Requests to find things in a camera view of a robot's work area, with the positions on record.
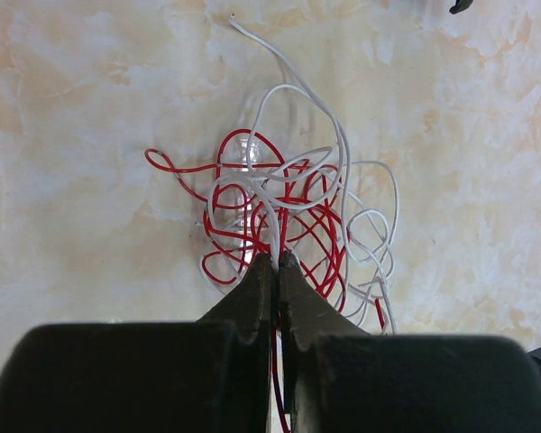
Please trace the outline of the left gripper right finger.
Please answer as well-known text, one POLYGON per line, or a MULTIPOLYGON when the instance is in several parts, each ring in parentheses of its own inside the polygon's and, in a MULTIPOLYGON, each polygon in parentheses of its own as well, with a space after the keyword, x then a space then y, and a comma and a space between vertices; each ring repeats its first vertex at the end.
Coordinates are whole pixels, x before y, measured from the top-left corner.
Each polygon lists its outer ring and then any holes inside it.
POLYGON ((296 432, 541 432, 541 372, 485 335, 375 336, 280 258, 284 407, 296 432))

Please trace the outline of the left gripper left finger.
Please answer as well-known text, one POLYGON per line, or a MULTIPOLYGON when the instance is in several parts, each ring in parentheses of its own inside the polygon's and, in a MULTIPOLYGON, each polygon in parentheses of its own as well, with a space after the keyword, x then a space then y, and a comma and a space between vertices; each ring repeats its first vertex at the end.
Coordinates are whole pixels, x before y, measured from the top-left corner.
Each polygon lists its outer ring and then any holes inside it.
POLYGON ((271 258, 194 322, 49 324, 0 374, 0 432, 265 432, 271 258))

